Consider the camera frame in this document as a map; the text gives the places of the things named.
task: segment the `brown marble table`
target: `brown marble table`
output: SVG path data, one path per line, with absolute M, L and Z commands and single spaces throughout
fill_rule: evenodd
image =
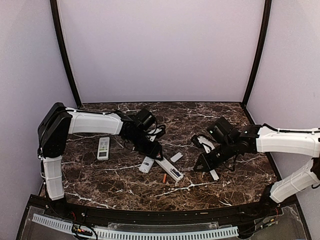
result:
M 147 108 L 166 125 L 159 140 L 163 154 L 170 159 L 178 152 L 183 158 L 173 165 L 184 174 L 175 184 L 156 163 L 148 174 L 139 171 L 142 155 L 124 147 L 119 136 L 110 137 L 109 160 L 97 160 L 99 138 L 105 134 L 69 135 L 62 160 L 67 201 L 85 206 L 136 211 L 185 211 L 220 208 L 256 202 L 266 185 L 276 176 L 265 154 L 246 154 L 236 161 L 234 172 L 219 167 L 214 181 L 209 173 L 192 169 L 203 149 L 191 143 L 194 134 L 224 116 L 239 129 L 249 121 L 238 103 L 144 102 L 88 103 L 82 110 L 137 113 Z

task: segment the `remote control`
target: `remote control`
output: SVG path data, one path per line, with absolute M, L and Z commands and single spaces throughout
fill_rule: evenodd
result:
M 167 159 L 163 158 L 163 160 L 155 160 L 160 167 L 163 168 L 176 182 L 179 182 L 184 175 L 179 172 Z
M 139 171 L 143 172 L 145 174 L 149 173 L 152 165 L 154 164 L 155 160 L 146 156 L 145 159 L 143 160 L 141 166 L 139 167 Z
M 103 161 L 109 159 L 110 137 L 101 137 L 99 139 L 98 154 L 96 159 Z

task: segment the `white plastic piece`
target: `white plastic piece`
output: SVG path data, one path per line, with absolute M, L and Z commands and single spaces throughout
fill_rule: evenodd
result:
M 204 150 L 207 154 L 210 153 L 213 149 L 215 149 L 215 146 L 212 144 L 212 142 L 210 142 L 203 136 L 198 136 L 198 141 L 200 144 L 203 145 Z
M 104 133 L 118 135 L 123 122 L 121 117 L 115 113 L 96 114 L 89 112 L 68 111 L 72 115 L 69 134 L 75 133 Z
M 43 158 L 46 190 L 51 200 L 62 199 L 65 191 L 62 185 L 62 156 Z
M 213 180 L 215 180 L 215 181 L 218 181 L 218 180 L 219 180 L 219 176 L 218 176 L 216 170 L 212 169 L 212 170 L 210 171 L 210 174 L 211 174 L 211 176 L 213 177 Z
M 156 130 L 153 129 L 153 130 L 149 131 L 148 134 L 158 134 L 162 130 L 163 130 L 162 128 L 157 128 Z M 152 136 L 149 137 L 149 139 L 150 139 L 151 142 L 153 142 L 156 139 L 156 137 L 157 137 L 156 135 L 152 135 Z
M 109 159 L 110 137 L 100 137 L 96 159 L 103 161 Z
M 286 198 L 301 192 L 312 184 L 320 183 L 316 174 L 310 171 L 313 163 L 313 159 L 309 160 L 307 164 L 298 171 L 292 173 L 285 179 L 276 182 L 270 190 L 270 198 L 276 203 L 281 203 Z
M 155 160 L 160 167 L 162 167 L 176 182 L 179 182 L 184 175 L 178 171 L 167 159 Z
M 72 223 L 55 219 L 49 216 L 33 214 L 32 222 L 46 226 L 48 228 L 60 231 L 66 234 L 72 233 Z M 89 228 L 82 226 L 84 230 L 90 231 Z M 94 231 L 98 235 L 99 240 L 218 240 L 239 236 L 238 227 L 231 226 L 220 229 L 205 230 L 205 231 L 190 231 L 190 232 L 170 232 L 170 233 L 145 233 L 145 232 L 129 232 L 115 231 L 102 227 L 95 227 Z
M 146 156 L 141 164 L 141 166 L 139 167 L 139 171 L 143 172 L 145 174 L 149 173 L 152 165 L 154 164 L 155 160 Z
M 292 131 L 319 131 L 312 129 L 289 129 Z M 303 154 L 318 158 L 320 154 L 320 133 L 294 133 L 273 131 L 268 127 L 261 127 L 258 132 L 259 138 L 256 139 L 256 149 L 260 153 L 281 152 Z
M 178 152 L 176 155 L 174 155 L 172 158 L 170 158 L 171 162 L 175 163 L 178 161 L 180 158 L 183 157 L 183 154 L 181 152 Z

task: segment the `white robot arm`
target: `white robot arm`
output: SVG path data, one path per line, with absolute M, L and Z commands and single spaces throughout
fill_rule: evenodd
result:
M 286 198 L 320 183 L 320 130 L 277 129 L 267 124 L 248 125 L 236 130 L 224 117 L 214 122 L 207 131 L 220 145 L 210 153 L 202 153 L 194 170 L 209 172 L 228 159 L 245 153 L 281 152 L 312 157 L 303 167 L 285 179 L 267 186 L 262 198 L 279 204 Z
M 90 112 L 65 107 L 57 102 L 45 116 L 38 128 L 38 157 L 41 159 L 42 177 L 46 191 L 52 201 L 64 198 L 61 162 L 66 148 L 68 134 L 103 133 L 120 135 L 134 145 L 134 150 L 150 158 L 162 160 L 162 146 L 158 141 L 165 134 L 165 126 L 160 126 L 156 133 L 148 131 L 158 123 L 151 112 L 142 109 L 137 114 L 126 115 L 121 111 Z

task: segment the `white device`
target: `white device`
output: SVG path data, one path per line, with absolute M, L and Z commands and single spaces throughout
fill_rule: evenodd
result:
M 215 146 L 213 145 L 213 143 L 211 141 L 209 141 L 207 138 L 205 138 L 204 136 L 198 136 L 198 141 L 200 144 L 202 144 L 205 152 L 208 154 L 210 153 L 213 149 L 215 149 Z M 216 170 L 212 169 L 209 172 L 213 178 L 213 180 L 218 181 L 219 180 L 219 176 L 216 172 Z
M 156 134 L 160 133 L 161 131 L 163 131 L 162 128 L 157 128 L 156 130 L 151 130 L 148 132 L 148 134 L 152 134 L 149 139 L 151 142 L 153 142 L 156 139 Z
M 109 159 L 110 137 L 100 137 L 96 159 L 103 161 Z
M 215 149 L 215 146 L 213 145 L 213 143 L 210 142 L 208 139 L 206 139 L 204 136 L 198 136 L 197 138 L 199 143 L 202 144 L 207 154 L 210 153 L 213 149 Z
M 155 160 L 160 167 L 162 167 L 176 182 L 179 182 L 184 175 L 178 171 L 167 159 Z
M 155 160 L 146 156 L 139 167 L 139 171 L 143 172 L 145 174 L 149 173 L 150 169 L 152 168 L 152 165 L 154 164 Z
M 183 157 L 183 154 L 181 152 L 178 152 L 176 155 L 170 158 L 171 162 L 175 163 L 178 161 L 180 158 Z

